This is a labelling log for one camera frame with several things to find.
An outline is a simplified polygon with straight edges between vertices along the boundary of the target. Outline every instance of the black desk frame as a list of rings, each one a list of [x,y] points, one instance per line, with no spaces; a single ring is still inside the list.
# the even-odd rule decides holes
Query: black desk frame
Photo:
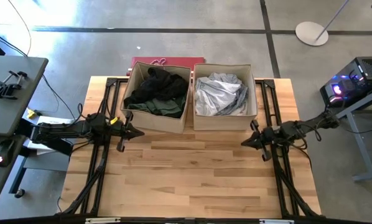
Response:
[[[106,91],[105,97],[108,96],[107,89],[108,83],[110,78],[106,83]],[[262,95],[264,100],[264,110],[266,115],[266,122],[268,126],[272,125],[272,117],[276,118],[276,123],[281,124],[281,117],[280,117],[280,109],[279,103],[277,101],[276,95],[276,86],[274,84],[274,80],[257,80],[256,84],[261,86]],[[274,105],[274,114],[271,114],[269,108],[269,100],[267,97],[267,89],[270,90],[273,105]],[[114,95],[112,110],[115,110],[115,106],[118,100],[118,91],[116,90],[116,94]],[[107,158],[108,155],[108,146],[109,146],[109,136],[106,138],[107,142],[103,149],[102,158]],[[88,172],[88,178],[91,178],[90,174],[93,174],[93,169],[95,167],[96,158],[97,158],[97,150],[98,147],[93,148],[92,158],[91,158],[91,165],[90,170]],[[277,154],[277,147],[272,145],[271,146],[272,152],[272,160],[274,166],[274,173],[276,177],[276,185],[277,185],[277,192],[279,197],[279,205],[281,209],[281,219],[267,219],[267,218],[155,218],[155,217],[113,217],[113,218],[105,218],[106,222],[111,221],[114,222],[121,222],[121,223],[182,223],[182,224],[208,224],[208,223],[217,223],[217,224],[241,224],[241,223],[273,223],[273,224],[281,224],[281,223],[304,223],[304,224],[315,224],[315,223],[341,223],[341,224],[357,224],[357,223],[368,223],[368,222],[355,222],[355,221],[348,221],[348,220],[337,220],[332,218],[326,218],[322,215],[317,215],[313,212],[307,203],[304,202],[302,197],[299,195],[298,191],[295,189],[293,181],[292,181],[292,174],[291,174],[291,165],[289,162],[288,154],[286,153],[285,148],[281,148],[282,158],[284,163],[284,169],[280,165],[279,156]],[[91,212],[86,213],[86,205],[81,207],[80,214],[74,214],[75,210],[72,210],[72,213],[57,213],[52,216],[47,217],[32,217],[32,218],[16,218],[16,219],[9,219],[9,220],[0,220],[0,224],[3,223],[43,223],[43,224],[53,224],[53,223],[93,223],[94,220],[98,220],[98,209],[99,209],[99,201],[102,191],[103,185],[103,178],[105,173],[103,172],[100,175],[98,187],[96,188],[95,194],[95,201],[92,207]],[[290,214],[286,207],[286,199],[284,196],[284,189],[282,186],[284,183],[290,192],[291,196],[291,204],[292,204],[292,214]],[[86,204],[88,201],[88,197],[83,201],[83,204]],[[299,215],[299,208],[304,212],[305,216]]]
[[[20,189],[20,183],[22,182],[23,176],[27,170],[27,168],[24,167],[24,164],[26,163],[26,160],[29,154],[30,154],[30,150],[26,147],[23,147],[19,153],[19,155],[23,156],[23,158],[22,158],[22,162],[20,164],[19,170],[17,171],[16,176],[13,180],[11,188],[9,189],[10,194],[16,194],[17,190]]]

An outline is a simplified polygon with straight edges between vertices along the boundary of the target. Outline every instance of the butcher block tabletop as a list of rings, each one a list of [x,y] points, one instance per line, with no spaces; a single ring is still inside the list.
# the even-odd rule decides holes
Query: butcher block tabletop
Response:
[[[91,77],[84,115],[99,108],[107,78]],[[291,80],[274,81],[282,121],[298,120]],[[116,116],[123,120],[119,107],[125,88],[126,83],[122,83],[116,108]],[[256,93],[261,129],[266,119],[259,85]],[[188,107],[183,134],[142,129],[146,135],[127,142],[124,152],[116,150],[119,138],[111,138],[100,217],[281,218],[272,161],[263,162],[261,151],[240,146],[252,131],[194,131],[192,108]],[[85,146],[70,158],[59,201],[62,210],[85,185],[92,148]],[[296,189],[312,210],[320,213],[308,158],[290,148],[289,159]],[[287,208],[292,212],[288,191],[285,193]],[[94,197],[95,187],[88,211]]]

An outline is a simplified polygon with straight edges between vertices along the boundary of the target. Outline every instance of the beige storage box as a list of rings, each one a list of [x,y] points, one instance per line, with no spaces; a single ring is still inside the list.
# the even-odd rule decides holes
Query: beige storage box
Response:
[[[190,68],[185,67],[178,67],[178,66],[159,66],[159,65],[151,65],[142,62],[136,62],[134,68],[132,69],[131,77],[129,77],[127,87],[125,89],[124,99],[131,96],[132,91],[139,88],[141,83],[149,77],[147,70],[151,67],[156,68],[163,68],[171,75],[178,74],[184,80],[188,82],[189,88],[187,92],[186,104],[185,109],[180,117],[180,119],[170,118],[166,116],[157,116],[154,114],[150,114],[145,111],[139,110],[128,110],[124,108],[124,101],[121,102],[120,110],[126,114],[128,111],[132,112],[134,115],[133,120],[131,121],[132,125],[137,128],[146,128],[152,129],[157,131],[167,131],[170,133],[182,133],[185,127],[186,121],[186,114],[187,114],[187,106],[188,101],[190,100],[189,92],[190,92]]]
[[[243,116],[201,116],[195,110],[195,86],[200,77],[209,77],[211,73],[234,74],[248,87],[247,114]],[[193,74],[193,126],[194,130],[247,130],[258,113],[255,95],[255,81],[250,65],[215,65],[200,63],[194,67]]]

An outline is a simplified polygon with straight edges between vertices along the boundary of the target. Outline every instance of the gray fabric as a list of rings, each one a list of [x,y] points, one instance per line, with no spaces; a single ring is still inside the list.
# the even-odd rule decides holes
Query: gray fabric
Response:
[[[243,106],[248,88],[233,74],[212,73],[196,82],[196,114],[228,115]]]
[[[235,110],[237,110],[239,107],[243,106],[246,103],[247,98],[248,87],[241,84],[240,89],[236,91],[236,100],[231,102],[225,109],[217,112],[216,116],[232,114],[232,112],[234,112]]]
[[[239,108],[232,111],[229,115],[232,116],[247,115],[247,102],[243,103]]]

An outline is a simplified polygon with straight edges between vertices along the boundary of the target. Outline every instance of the concrete floor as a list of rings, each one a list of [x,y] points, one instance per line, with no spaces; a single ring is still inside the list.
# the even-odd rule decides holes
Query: concrete floor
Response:
[[[29,25],[83,28],[264,29],[259,0],[12,0]],[[271,29],[294,30],[303,21],[324,25],[344,0],[265,0]],[[329,30],[372,30],[372,0],[351,0]],[[0,24],[21,21],[0,1]],[[24,28],[0,25],[0,34],[22,50],[28,48]],[[301,119],[323,110],[319,88],[356,56],[372,56],[372,35],[331,35],[322,47],[309,47],[294,35],[273,35],[280,76],[290,78]],[[0,46],[8,55],[11,49]],[[46,57],[45,75],[76,111],[85,99],[92,75],[123,75],[133,56],[201,56],[209,63],[248,63],[255,77],[273,77],[265,34],[163,34],[32,32],[30,56]],[[31,108],[54,110],[55,100],[41,83]],[[69,118],[64,105],[47,115]],[[359,116],[361,129],[372,128],[372,116]],[[372,180],[354,183],[365,172],[356,141],[342,128],[322,130],[322,142],[308,136],[309,154],[319,202],[330,218],[372,222]],[[365,134],[372,155],[372,133]],[[51,215],[57,211],[65,174],[28,170],[21,184],[27,195],[0,196],[0,219]]]

